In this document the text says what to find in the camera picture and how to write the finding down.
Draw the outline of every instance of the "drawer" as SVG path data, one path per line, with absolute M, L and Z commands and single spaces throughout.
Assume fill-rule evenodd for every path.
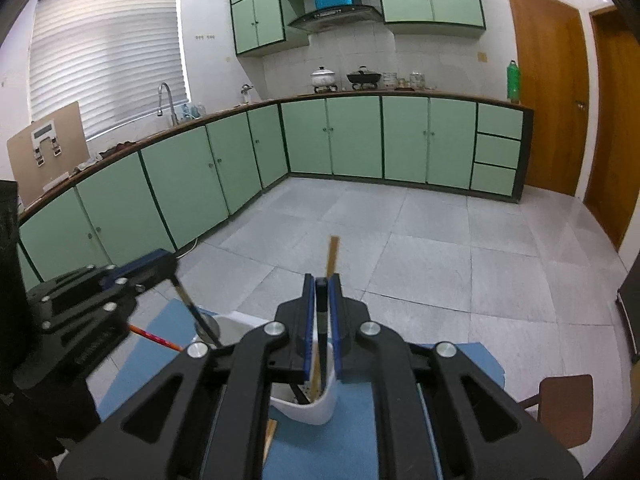
M 471 189 L 511 196 L 515 178 L 516 170 L 496 168 L 476 162 L 471 179 Z
M 505 168 L 518 167 L 520 158 L 520 142 L 518 140 L 505 139 L 478 134 L 476 139 L 476 162 L 495 164 Z
M 478 132 L 522 138 L 522 110 L 503 106 L 478 105 Z

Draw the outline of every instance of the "range hood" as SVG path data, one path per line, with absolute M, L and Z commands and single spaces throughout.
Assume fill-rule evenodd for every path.
M 338 5 L 314 10 L 296 18 L 290 27 L 301 28 L 307 32 L 322 32 L 340 25 L 356 22 L 382 22 L 382 14 L 375 7 L 361 4 Z

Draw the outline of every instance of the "white pot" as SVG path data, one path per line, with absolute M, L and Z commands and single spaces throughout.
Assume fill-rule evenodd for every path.
M 316 87 L 335 85 L 335 72 L 321 66 L 311 74 L 311 84 Z

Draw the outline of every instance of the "wooden chair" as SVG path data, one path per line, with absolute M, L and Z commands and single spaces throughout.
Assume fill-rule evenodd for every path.
M 547 377 L 539 393 L 520 406 L 538 405 L 538 422 L 567 449 L 591 438 L 593 427 L 593 378 L 590 375 Z

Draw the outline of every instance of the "faucet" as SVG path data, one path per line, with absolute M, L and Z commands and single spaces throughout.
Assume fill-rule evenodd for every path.
M 158 117 L 162 117 L 162 87 L 166 87 L 166 93 L 169 96 L 169 105 L 171 106 L 171 123 L 173 126 L 178 125 L 178 116 L 175 114 L 174 98 L 171 95 L 169 85 L 162 81 L 158 87 Z
M 240 89 L 240 93 L 242 94 L 243 105 L 251 104 L 251 100 L 249 99 L 249 90 L 251 90 L 251 88 L 253 88 L 253 86 L 245 83 L 242 85 L 242 88 Z

